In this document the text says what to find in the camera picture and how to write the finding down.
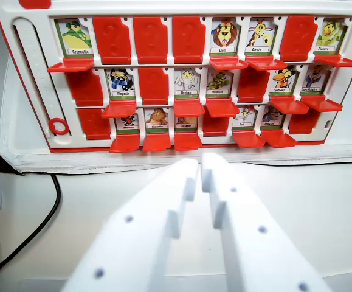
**screw hole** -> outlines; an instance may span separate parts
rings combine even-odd
[[[95,271],[95,279],[100,279],[101,277],[104,276],[104,270],[103,269],[97,269]]]
[[[265,226],[260,226],[260,227],[258,227],[258,231],[265,234],[265,233],[267,233],[267,228]]]
[[[134,220],[134,217],[131,216],[131,215],[128,215],[128,216],[125,218],[125,220],[126,220],[127,223],[130,223],[130,222],[132,222],[132,221]]]
[[[306,283],[300,283],[299,285],[299,290],[300,291],[308,291],[308,286]]]

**lion card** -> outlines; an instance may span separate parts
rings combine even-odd
[[[240,26],[235,18],[213,18],[211,26],[211,56],[235,56]]]
[[[55,27],[65,57],[93,57],[89,30],[77,18],[56,19]]]
[[[197,117],[176,117],[174,121],[176,132],[188,132],[198,130]]]
[[[247,33],[246,55],[269,55],[272,53],[277,26],[273,17],[252,17]]]
[[[187,99],[199,97],[200,75],[193,68],[174,69],[174,97]]]
[[[135,99],[134,77],[125,68],[105,70],[110,99]]]
[[[167,132],[169,117],[165,108],[145,108],[145,125],[147,133]]]
[[[138,114],[115,119],[116,133],[139,133]]]
[[[233,74],[230,71],[208,69],[207,97],[228,97],[231,95]]]
[[[307,70],[300,94],[323,94],[330,73],[331,71],[327,70],[326,66],[310,66]]]
[[[314,54],[338,54],[346,34],[344,19],[325,18],[318,30]]]

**cartoon animal illustration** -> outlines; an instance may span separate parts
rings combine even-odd
[[[67,32],[62,34],[62,39],[71,49],[89,49],[92,47],[91,39],[82,30],[80,23],[73,20],[65,25]]]
[[[126,69],[112,69],[108,74],[108,79],[112,81],[111,87],[117,89],[118,85],[122,87],[122,91],[133,90],[133,79],[128,77]]]
[[[293,65],[288,66],[283,70],[278,70],[277,75],[273,76],[273,80],[277,82],[276,88],[289,87],[292,82],[292,77],[296,75],[296,70]]]
[[[282,116],[282,113],[274,106],[269,105],[267,113],[263,115],[262,122],[270,122],[272,120],[278,120]]]
[[[322,33],[317,37],[316,46],[329,46],[340,39],[343,25],[337,21],[328,21],[322,29]]]
[[[264,46],[270,46],[272,44],[273,38],[272,36],[268,35],[266,32],[270,32],[273,29],[271,27],[266,27],[266,24],[263,23],[264,19],[257,20],[257,26],[253,26],[249,28],[249,31],[254,33],[251,36],[249,44],[246,47],[252,47],[255,45],[255,42],[258,39],[263,40]]]
[[[211,31],[213,42],[219,47],[228,47],[238,36],[238,29],[230,20],[222,20],[215,29]]]
[[[162,108],[156,108],[146,121],[150,125],[166,125],[166,113]]]
[[[219,89],[223,86],[230,85],[230,80],[226,79],[226,71],[218,71],[215,76],[211,74],[212,80],[209,81],[209,89]]]
[[[123,117],[120,120],[123,122],[124,126],[131,126],[131,125],[134,125],[135,115],[132,114],[128,117]]]
[[[322,78],[322,76],[320,75],[322,70],[323,68],[321,67],[321,65],[316,65],[312,73],[305,78],[305,81],[307,82],[307,85],[305,87],[311,87],[313,83],[320,81],[320,79]]]
[[[183,69],[181,75],[178,75],[174,81],[174,83],[181,86],[183,90],[192,90],[198,85],[198,82],[199,78],[194,75],[191,69]]]

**penguin card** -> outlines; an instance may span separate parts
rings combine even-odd
[[[197,117],[176,117],[174,124],[175,132],[192,132],[198,130]]]
[[[56,19],[55,27],[64,57],[93,57],[89,30],[80,23],[78,18]]]
[[[139,133],[138,114],[115,119],[116,133]]]
[[[247,33],[246,55],[270,55],[277,26],[273,22],[273,17],[260,18],[252,17]]]
[[[213,18],[210,56],[235,56],[241,27],[235,18]]]
[[[110,99],[135,99],[134,77],[130,69],[112,68],[105,70]]]
[[[267,91],[270,96],[290,96],[293,94],[299,73],[294,65],[289,65],[282,70],[269,71]]]
[[[285,115],[272,105],[265,107],[261,130],[263,129],[281,129],[283,127]]]
[[[325,18],[318,30],[314,54],[338,54],[347,26],[344,19]]]
[[[210,67],[207,78],[207,97],[228,97],[231,95],[233,74],[230,71]]]
[[[166,108],[145,108],[144,113],[147,133],[169,131],[169,115]]]
[[[189,99],[199,97],[200,75],[193,68],[174,69],[174,97]]]
[[[231,118],[232,130],[252,130],[254,129],[257,111],[253,105],[239,107],[239,113]]]
[[[300,95],[323,94],[330,73],[331,71],[327,70],[326,66],[312,65],[308,67]]]

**giraffe card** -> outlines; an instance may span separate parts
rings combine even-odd
[[[68,58],[93,57],[93,48],[89,30],[81,25],[78,18],[56,19],[58,39],[62,53]]]
[[[277,26],[273,17],[252,17],[247,33],[246,55],[269,55],[272,53]]]

